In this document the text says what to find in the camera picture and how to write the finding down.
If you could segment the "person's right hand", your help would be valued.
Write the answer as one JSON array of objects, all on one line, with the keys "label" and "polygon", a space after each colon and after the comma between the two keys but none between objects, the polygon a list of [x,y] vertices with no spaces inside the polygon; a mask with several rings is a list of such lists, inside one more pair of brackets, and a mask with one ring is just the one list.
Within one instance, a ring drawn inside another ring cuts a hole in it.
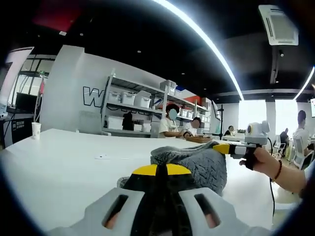
[{"label": "person's right hand", "polygon": [[269,178],[275,178],[282,166],[281,163],[261,147],[257,147],[253,154],[256,161],[252,169],[267,175]]}]

